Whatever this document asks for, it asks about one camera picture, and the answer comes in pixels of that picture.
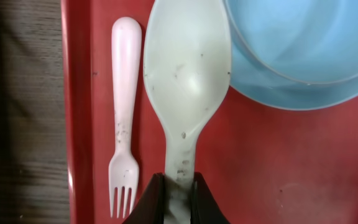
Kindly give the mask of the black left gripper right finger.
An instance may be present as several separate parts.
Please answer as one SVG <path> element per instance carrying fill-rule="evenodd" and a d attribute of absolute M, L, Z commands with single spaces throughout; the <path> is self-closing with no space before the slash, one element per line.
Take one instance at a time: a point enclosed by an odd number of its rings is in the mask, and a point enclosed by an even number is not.
<path fill-rule="evenodd" d="M 191 187 L 191 224 L 229 224 L 200 172 Z"/>

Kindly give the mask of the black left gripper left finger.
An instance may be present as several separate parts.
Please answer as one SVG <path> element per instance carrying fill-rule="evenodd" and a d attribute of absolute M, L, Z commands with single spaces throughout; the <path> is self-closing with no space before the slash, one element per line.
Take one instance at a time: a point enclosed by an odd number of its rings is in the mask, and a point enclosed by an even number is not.
<path fill-rule="evenodd" d="M 123 224 L 163 224 L 164 209 L 165 177 L 162 173 L 156 173 Z"/>

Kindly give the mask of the white plastic fork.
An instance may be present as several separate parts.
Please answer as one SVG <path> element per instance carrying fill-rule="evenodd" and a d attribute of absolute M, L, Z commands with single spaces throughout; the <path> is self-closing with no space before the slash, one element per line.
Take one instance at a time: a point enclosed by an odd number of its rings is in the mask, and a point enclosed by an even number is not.
<path fill-rule="evenodd" d="M 116 218 L 133 210 L 139 183 L 131 137 L 141 46 L 139 23 L 131 17 L 119 18 L 111 32 L 115 148 L 108 166 L 110 214 Z"/>

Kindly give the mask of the white plastic spoon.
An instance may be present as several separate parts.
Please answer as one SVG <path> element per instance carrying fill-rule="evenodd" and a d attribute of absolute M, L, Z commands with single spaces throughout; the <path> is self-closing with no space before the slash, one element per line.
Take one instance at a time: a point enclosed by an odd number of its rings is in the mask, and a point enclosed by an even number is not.
<path fill-rule="evenodd" d="M 226 96 L 231 61 L 221 0 L 154 2 L 143 70 L 147 96 L 165 133 L 165 223 L 190 222 L 196 143 Z"/>

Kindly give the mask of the light blue bowl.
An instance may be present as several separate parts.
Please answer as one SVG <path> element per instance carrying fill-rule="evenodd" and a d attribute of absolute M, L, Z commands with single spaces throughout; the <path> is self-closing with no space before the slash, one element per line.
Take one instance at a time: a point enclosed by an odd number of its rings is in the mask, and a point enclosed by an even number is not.
<path fill-rule="evenodd" d="M 227 0 L 240 51 L 274 75 L 332 84 L 358 78 L 358 0 Z"/>

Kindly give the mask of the light blue plate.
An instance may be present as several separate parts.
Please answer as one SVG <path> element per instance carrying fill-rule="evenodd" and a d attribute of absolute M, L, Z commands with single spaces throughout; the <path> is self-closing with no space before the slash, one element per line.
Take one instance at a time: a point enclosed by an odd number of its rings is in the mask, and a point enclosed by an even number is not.
<path fill-rule="evenodd" d="M 318 110 L 358 96 L 358 77 L 333 85 L 307 85 L 274 75 L 232 41 L 231 86 L 242 95 L 284 110 Z"/>

